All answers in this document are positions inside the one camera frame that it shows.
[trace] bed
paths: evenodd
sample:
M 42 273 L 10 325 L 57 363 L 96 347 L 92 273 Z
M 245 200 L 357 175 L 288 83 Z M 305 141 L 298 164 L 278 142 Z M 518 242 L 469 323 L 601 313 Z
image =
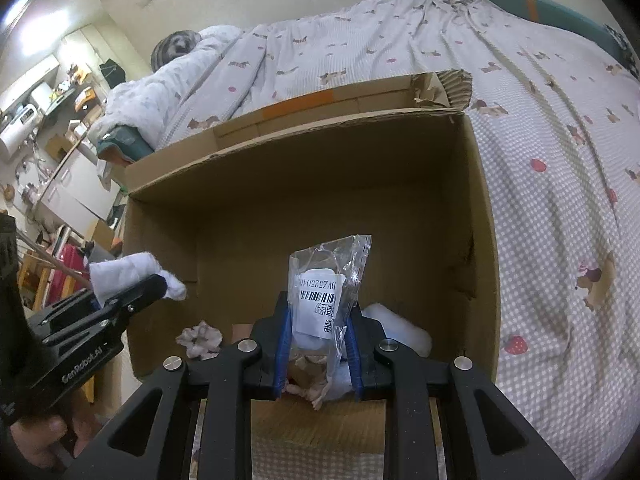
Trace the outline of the bed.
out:
M 603 476 L 640 423 L 640 88 L 591 41 L 487 0 L 368 0 L 253 30 L 210 27 L 118 86 L 94 141 L 158 150 L 324 88 L 472 74 L 500 270 L 496 383 L 576 478 Z

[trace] blue gripper pad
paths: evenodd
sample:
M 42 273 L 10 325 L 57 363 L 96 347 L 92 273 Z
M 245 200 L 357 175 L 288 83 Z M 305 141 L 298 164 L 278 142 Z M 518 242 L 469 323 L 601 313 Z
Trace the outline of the blue gripper pad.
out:
M 351 386 L 356 392 L 356 399 L 361 399 L 364 392 L 362 384 L 362 366 L 360 364 L 360 351 L 356 341 L 355 330 L 351 317 L 347 319 L 347 332 L 344 335 L 344 345 L 347 349 L 347 359 L 349 361 L 349 375 L 351 376 Z
M 291 349 L 291 309 L 286 308 L 284 320 L 280 327 L 280 338 L 278 339 L 278 348 L 275 357 L 275 374 L 273 379 L 273 387 L 275 397 L 278 398 L 282 394 L 285 381 L 287 380 L 287 367 L 289 366 L 289 351 Z

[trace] barcode label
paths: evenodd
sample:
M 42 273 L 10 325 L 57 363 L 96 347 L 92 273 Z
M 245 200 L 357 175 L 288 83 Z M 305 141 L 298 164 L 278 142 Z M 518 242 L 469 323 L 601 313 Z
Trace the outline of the barcode label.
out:
M 318 303 L 334 304 L 335 294 L 331 292 L 318 292 L 317 290 L 301 290 L 301 300 L 317 301 Z
M 344 280 L 343 275 L 335 274 L 331 269 L 312 269 L 300 274 L 297 332 L 331 339 Z

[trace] finger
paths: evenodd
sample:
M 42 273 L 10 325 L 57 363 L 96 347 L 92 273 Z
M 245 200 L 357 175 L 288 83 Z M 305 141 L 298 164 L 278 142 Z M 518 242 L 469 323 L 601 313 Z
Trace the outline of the finger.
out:
M 77 390 L 72 396 L 72 424 L 78 437 L 74 456 L 78 456 L 101 428 L 82 390 Z
M 21 420 L 11 427 L 15 445 L 34 466 L 53 467 L 57 459 L 48 449 L 66 433 L 66 424 L 59 416 L 48 419 Z

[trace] clear plastic bag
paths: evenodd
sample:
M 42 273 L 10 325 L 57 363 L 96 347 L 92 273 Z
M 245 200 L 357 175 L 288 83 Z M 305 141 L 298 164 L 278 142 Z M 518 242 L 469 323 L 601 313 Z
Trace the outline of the clear plastic bag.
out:
M 340 364 L 347 319 L 358 301 L 370 247 L 370 235 L 352 235 L 289 257 L 291 351 L 327 357 L 327 390 Z

